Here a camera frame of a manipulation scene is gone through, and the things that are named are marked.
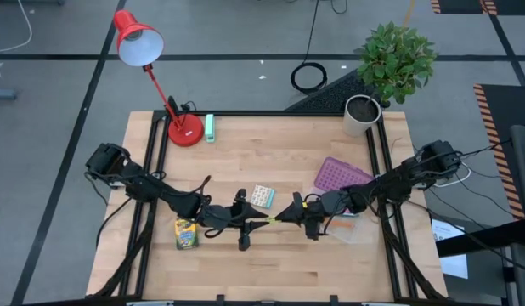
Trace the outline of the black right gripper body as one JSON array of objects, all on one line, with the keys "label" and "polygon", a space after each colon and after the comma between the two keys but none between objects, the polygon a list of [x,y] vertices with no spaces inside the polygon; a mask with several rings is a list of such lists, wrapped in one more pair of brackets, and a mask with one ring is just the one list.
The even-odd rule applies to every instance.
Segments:
[{"label": "black right gripper body", "polygon": [[343,214],[347,210],[347,195],[332,190],[322,195],[308,194],[302,199],[302,224],[321,223],[324,218]]}]

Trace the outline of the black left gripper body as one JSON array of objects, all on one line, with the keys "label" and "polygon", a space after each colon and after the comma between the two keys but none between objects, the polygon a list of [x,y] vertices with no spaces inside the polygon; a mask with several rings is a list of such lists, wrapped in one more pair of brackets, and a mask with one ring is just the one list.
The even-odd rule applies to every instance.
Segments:
[{"label": "black left gripper body", "polygon": [[240,227],[243,222],[241,210],[234,206],[206,205],[202,207],[197,217],[198,225],[217,230]]}]

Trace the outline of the teal printed card pad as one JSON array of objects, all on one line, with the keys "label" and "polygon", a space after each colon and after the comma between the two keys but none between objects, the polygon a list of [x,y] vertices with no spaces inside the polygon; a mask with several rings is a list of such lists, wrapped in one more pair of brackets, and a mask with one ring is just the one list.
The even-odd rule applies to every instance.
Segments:
[{"label": "teal printed card pad", "polygon": [[274,189],[257,184],[252,191],[250,203],[269,209],[272,206],[274,194]]}]

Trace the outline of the yellow-green crayon box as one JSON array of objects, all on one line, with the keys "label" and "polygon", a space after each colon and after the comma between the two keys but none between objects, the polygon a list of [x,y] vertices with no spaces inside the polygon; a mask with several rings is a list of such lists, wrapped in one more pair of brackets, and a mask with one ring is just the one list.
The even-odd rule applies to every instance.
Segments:
[{"label": "yellow-green crayon box", "polygon": [[177,218],[174,223],[176,248],[186,250],[199,246],[199,238],[195,223],[183,218]]}]

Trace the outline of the purple pencil box lid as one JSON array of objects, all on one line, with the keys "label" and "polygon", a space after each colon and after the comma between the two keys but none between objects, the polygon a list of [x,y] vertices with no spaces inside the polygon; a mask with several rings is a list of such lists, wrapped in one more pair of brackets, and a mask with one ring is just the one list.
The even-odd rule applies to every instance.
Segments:
[{"label": "purple pencil box lid", "polygon": [[328,156],[319,169],[311,191],[321,195],[344,186],[367,184],[373,179],[372,175],[362,169]]}]

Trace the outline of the clear plastic pencil box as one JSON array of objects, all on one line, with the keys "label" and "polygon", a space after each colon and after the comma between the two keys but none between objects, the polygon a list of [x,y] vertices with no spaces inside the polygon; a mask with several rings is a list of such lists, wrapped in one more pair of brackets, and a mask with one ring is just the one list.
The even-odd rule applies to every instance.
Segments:
[{"label": "clear plastic pencil box", "polygon": [[351,213],[345,211],[343,214],[336,215],[331,221],[342,221],[355,225],[352,229],[335,228],[329,225],[325,231],[329,236],[350,245],[360,243],[363,240],[362,234],[366,225],[371,225],[370,215],[367,212]]}]

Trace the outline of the red desk lamp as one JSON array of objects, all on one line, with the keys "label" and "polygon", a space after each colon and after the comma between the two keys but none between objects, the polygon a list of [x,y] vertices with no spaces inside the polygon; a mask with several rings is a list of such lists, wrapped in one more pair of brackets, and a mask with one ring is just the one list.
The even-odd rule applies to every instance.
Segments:
[{"label": "red desk lamp", "polygon": [[201,119],[192,114],[179,115],[172,96],[165,96],[153,72],[153,63],[164,50],[163,36],[154,27],[139,22],[131,12],[124,9],[114,14],[113,23],[118,30],[116,48],[120,60],[126,65],[141,67],[148,74],[171,117],[168,138],[181,147],[200,142],[204,136]]}]

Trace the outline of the black rubber floor mat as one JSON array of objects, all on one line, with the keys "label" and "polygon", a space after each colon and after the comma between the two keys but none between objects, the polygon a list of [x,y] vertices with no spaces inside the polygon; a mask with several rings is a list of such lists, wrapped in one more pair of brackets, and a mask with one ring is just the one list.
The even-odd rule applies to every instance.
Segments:
[{"label": "black rubber floor mat", "polygon": [[331,82],[316,93],[311,93],[306,98],[288,107],[286,111],[343,111],[346,102],[354,95],[370,96],[374,92],[372,85],[366,85],[357,71]]}]

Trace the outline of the white paper sheet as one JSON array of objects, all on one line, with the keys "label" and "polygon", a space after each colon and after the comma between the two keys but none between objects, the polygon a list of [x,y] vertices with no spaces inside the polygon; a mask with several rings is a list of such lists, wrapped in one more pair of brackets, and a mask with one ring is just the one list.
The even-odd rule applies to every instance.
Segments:
[{"label": "white paper sheet", "polygon": [[[456,229],[452,224],[432,220],[432,233],[435,241],[442,241],[462,235],[463,227]],[[445,275],[468,279],[467,256],[465,254],[440,258],[442,271]]]}]

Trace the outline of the black metal bar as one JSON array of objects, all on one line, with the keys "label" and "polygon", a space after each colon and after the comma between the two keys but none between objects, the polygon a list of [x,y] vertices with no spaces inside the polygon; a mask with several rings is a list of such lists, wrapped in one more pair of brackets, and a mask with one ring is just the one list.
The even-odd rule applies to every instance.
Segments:
[{"label": "black metal bar", "polygon": [[525,246],[525,219],[440,240],[436,247],[438,255],[443,258],[512,244]]}]

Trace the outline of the green plant in white pot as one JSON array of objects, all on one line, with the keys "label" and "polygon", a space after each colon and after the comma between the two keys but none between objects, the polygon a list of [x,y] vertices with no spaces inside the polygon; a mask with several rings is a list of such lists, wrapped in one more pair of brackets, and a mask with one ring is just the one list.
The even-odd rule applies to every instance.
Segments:
[{"label": "green plant in white pot", "polygon": [[351,95],[344,105],[342,129],[358,137],[379,121],[391,102],[403,104],[425,87],[433,75],[437,53],[417,30],[389,22],[379,24],[358,49],[361,65],[356,77],[368,90]]}]

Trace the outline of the large hazard-striped floor mat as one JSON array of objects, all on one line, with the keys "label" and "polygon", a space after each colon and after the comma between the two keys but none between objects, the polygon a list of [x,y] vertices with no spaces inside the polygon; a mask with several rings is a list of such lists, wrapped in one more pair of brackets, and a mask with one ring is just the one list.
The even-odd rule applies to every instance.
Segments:
[{"label": "large hazard-striped floor mat", "polygon": [[525,87],[475,83],[473,90],[483,125],[491,145],[505,196],[515,220],[525,219],[520,195],[521,186],[514,150],[510,143],[510,128],[525,125]]}]

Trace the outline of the small hazard-striped floor mat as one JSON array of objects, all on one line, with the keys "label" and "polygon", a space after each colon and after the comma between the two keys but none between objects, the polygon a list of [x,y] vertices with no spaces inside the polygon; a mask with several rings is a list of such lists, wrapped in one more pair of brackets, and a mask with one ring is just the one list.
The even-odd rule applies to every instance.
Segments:
[{"label": "small hazard-striped floor mat", "polygon": [[525,16],[525,0],[430,0],[436,14]]}]

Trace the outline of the black aluminium table frame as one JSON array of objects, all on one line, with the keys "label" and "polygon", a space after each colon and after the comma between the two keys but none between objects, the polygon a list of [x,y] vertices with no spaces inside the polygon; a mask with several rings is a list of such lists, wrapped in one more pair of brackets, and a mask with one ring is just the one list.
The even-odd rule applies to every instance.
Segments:
[{"label": "black aluminium table frame", "polygon": [[[272,214],[286,208],[294,192],[311,190],[328,156],[371,169],[366,138],[347,136],[340,116],[245,111],[217,116],[216,134],[212,144],[153,150],[153,165],[163,166],[166,182],[181,190],[192,190],[210,176],[206,192],[223,206],[239,189],[273,187]],[[245,252],[239,250],[234,230],[179,251],[175,215],[159,202],[143,296],[193,305],[213,304],[219,294],[226,304],[248,306],[329,304],[330,295],[342,303],[389,302],[393,294],[385,242],[376,217],[367,213],[371,225],[358,244],[331,236],[311,241],[293,224],[272,224],[251,234]]]}]

